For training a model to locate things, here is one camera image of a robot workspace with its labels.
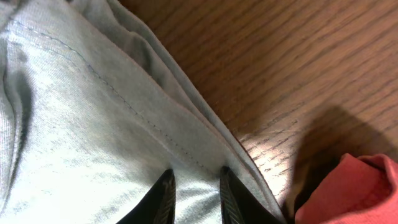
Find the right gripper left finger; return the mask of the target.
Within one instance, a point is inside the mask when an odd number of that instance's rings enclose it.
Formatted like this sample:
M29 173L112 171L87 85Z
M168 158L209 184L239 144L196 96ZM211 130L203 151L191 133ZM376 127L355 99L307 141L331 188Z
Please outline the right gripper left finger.
M174 224L175 204L175 176L173 170L168 169L117 224Z

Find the light blue t-shirt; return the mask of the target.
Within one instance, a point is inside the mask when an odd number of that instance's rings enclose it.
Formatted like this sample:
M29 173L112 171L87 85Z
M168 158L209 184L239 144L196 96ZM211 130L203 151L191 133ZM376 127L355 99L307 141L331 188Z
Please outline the light blue t-shirt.
M223 223L224 166L284 222L252 159L119 2L1 2L2 223L117 223L168 169L174 223Z

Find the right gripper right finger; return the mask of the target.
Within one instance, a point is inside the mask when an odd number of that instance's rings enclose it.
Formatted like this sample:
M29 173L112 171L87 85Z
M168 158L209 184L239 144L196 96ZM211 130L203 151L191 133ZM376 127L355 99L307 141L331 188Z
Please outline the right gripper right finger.
M281 224L226 166L220 171L220 199L223 224Z

